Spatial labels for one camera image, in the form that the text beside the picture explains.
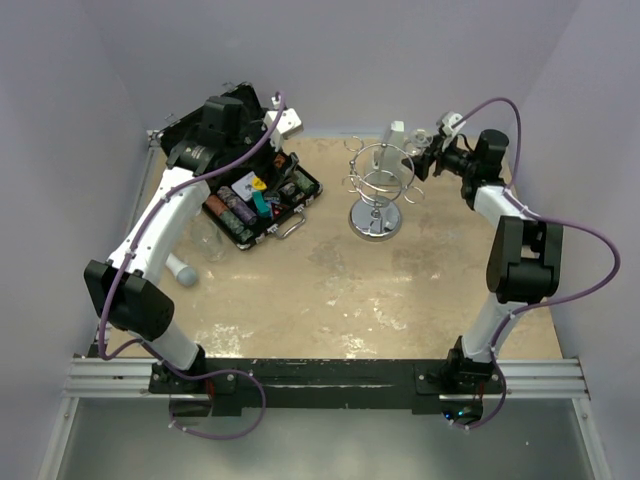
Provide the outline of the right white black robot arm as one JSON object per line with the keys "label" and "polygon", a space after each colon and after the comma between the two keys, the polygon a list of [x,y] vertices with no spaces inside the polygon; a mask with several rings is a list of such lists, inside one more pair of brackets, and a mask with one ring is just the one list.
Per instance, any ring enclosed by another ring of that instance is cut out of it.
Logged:
{"label": "right white black robot arm", "polygon": [[507,198],[502,160],[509,140],[504,133],[482,131],[471,150],[459,147],[457,137],[441,127],[417,158],[416,170],[422,180],[429,172],[458,176],[462,199],[495,228],[485,275],[489,295],[439,374],[444,385],[466,393],[496,379],[497,356],[524,309],[557,291],[563,228],[526,217]]}

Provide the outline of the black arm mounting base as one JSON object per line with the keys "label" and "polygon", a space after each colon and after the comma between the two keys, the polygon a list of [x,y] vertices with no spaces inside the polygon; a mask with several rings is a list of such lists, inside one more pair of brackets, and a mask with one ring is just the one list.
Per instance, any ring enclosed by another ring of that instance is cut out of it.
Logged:
{"label": "black arm mounting base", "polygon": [[493,366],[460,370],[443,359],[205,358],[178,376],[153,364],[149,391],[180,417],[246,409],[382,409],[477,419],[481,398],[503,390]]}

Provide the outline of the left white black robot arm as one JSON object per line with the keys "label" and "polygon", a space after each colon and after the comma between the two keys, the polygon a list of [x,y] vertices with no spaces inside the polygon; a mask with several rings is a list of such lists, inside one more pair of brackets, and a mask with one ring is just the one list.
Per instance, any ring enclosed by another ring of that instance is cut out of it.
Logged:
{"label": "left white black robot arm", "polygon": [[278,92],[272,104],[275,108],[262,120],[266,131],[236,160],[199,176],[189,168],[167,168],[151,203],[119,247],[106,261],[87,264],[84,279],[99,316],[101,359],[112,360],[129,346],[141,344],[173,367],[171,378],[183,391],[196,392],[205,385],[207,368],[196,361],[199,346],[174,321],[174,302],[158,282],[185,226],[210,195],[208,181],[243,165],[276,133],[285,131],[279,126],[286,110],[284,95]]}

